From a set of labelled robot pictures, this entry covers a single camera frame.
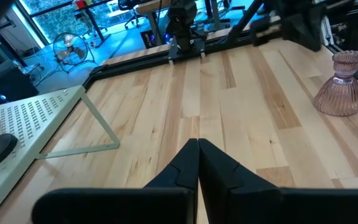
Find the desk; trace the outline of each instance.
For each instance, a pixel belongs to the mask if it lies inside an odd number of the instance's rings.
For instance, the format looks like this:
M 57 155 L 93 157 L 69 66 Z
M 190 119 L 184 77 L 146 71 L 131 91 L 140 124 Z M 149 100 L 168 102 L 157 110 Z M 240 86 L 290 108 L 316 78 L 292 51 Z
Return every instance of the desk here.
M 34 162 L 0 206 L 0 223 L 28 223 L 53 189 L 142 187 L 188 138 L 209 139 L 278 186 L 358 188 L 358 114 L 327 116 L 311 103 L 333 75 L 331 57 L 275 40 L 95 82 L 87 95 L 120 148 Z M 91 117 L 80 103 L 44 152 L 106 143 Z M 201 194 L 198 216 L 207 223 Z
M 157 15 L 156 11 L 160 9 L 160 1 L 161 1 L 161 9 L 168 8 L 171 5 L 172 0 L 153 0 L 147 3 L 139 4 L 136 8 L 136 12 L 140 15 L 146 15 L 149 22 L 150 27 L 154 33 L 154 37 L 156 40 L 157 45 L 162 45 L 162 38 L 160 34 L 156 34 L 155 31 L 157 30 Z M 218 9 L 218 2 L 217 0 L 211 0 L 211 7 L 214 19 L 214 25 L 216 30 L 221 29 L 221 23 L 219 22 L 219 9 Z
M 93 4 L 93 5 L 90 5 L 90 6 L 86 6 L 84 9 L 77 9 L 77 10 L 74 10 L 74 13 L 81 13 L 83 11 L 85 11 L 85 13 L 88 15 L 89 19 L 91 20 L 91 23 L 94 27 L 94 29 L 96 30 L 96 32 L 98 33 L 99 35 L 99 38 L 100 38 L 100 44 L 97 45 L 95 48 L 99 48 L 103 43 L 104 41 L 107 40 L 107 38 L 109 38 L 111 36 L 111 34 L 108 34 L 107 37 L 104 37 L 102 32 L 100 31 L 100 28 L 98 26 L 98 23 L 95 21 L 94 19 L 94 16 L 93 16 L 93 13 L 91 12 L 90 8 L 92 7 L 95 7 L 95 6 L 98 6 L 100 4 Z

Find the ribbed glass vase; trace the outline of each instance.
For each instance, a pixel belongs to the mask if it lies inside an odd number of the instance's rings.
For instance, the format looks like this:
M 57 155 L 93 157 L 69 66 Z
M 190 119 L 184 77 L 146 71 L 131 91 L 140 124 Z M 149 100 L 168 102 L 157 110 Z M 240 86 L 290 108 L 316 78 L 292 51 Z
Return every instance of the ribbed glass vase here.
M 313 105 L 333 116 L 349 116 L 358 112 L 358 52 L 345 51 L 333 55 L 334 76 L 320 89 Z

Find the wood grain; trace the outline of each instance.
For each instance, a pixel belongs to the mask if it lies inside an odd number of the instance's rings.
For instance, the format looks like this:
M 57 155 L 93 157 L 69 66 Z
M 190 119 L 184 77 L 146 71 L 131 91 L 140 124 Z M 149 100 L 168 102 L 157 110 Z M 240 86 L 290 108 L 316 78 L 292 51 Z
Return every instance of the wood grain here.
M 169 7 L 171 5 L 171 0 L 153 0 L 149 1 L 143 4 L 139 4 L 136 7 L 136 12 L 140 15 L 145 15 L 150 12 L 158 11 L 161 7 L 161 9 L 165 9 L 166 7 Z
M 289 167 L 257 169 L 256 173 L 276 186 L 295 187 Z
M 274 40 L 95 82 L 87 95 L 120 148 L 35 161 L 0 206 L 0 223 L 30 223 L 35 201 L 53 189 L 142 187 L 188 138 L 210 140 L 280 186 L 358 188 L 358 114 L 327 116 L 311 104 L 331 56 Z M 109 141 L 79 103 L 44 152 Z M 207 223 L 198 197 L 198 222 Z
M 300 127 L 298 117 L 261 51 L 255 48 L 248 48 L 247 50 L 278 129 Z
M 341 148 L 299 83 L 309 80 L 309 77 L 301 78 L 299 74 L 292 73 L 277 51 L 266 52 L 264 55 L 330 178 L 354 177 L 354 172 Z

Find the pegboard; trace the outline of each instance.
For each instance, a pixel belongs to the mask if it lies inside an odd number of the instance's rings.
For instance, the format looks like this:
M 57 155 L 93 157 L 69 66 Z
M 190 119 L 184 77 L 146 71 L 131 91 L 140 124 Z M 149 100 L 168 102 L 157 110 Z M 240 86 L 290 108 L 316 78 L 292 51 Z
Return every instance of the pegboard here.
M 76 86 L 0 105 L 0 134 L 18 139 L 0 163 L 0 203 L 84 94 L 85 89 Z

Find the electric fan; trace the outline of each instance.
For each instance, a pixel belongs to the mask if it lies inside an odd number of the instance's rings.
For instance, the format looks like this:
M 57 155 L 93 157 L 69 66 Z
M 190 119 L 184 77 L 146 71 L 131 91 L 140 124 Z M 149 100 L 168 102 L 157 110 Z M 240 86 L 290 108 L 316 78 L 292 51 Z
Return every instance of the electric fan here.
M 86 59 L 88 51 L 92 55 L 92 60 Z M 90 51 L 88 47 L 88 43 L 76 34 L 67 32 L 59 34 L 53 41 L 53 52 L 55 53 L 56 61 L 66 73 L 70 73 L 75 67 L 82 63 L 96 63 L 92 51 Z M 65 70 L 65 65 L 71 65 L 71 68 Z

